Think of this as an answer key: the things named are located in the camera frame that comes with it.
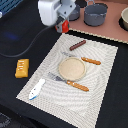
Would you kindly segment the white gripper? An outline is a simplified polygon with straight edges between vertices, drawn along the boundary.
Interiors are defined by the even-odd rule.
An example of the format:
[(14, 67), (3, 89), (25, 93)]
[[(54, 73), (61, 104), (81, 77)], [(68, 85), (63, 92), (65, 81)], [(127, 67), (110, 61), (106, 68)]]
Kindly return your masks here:
[(39, 0), (38, 10), (46, 26), (54, 25), (59, 18), (68, 19), (75, 9), (75, 0)]

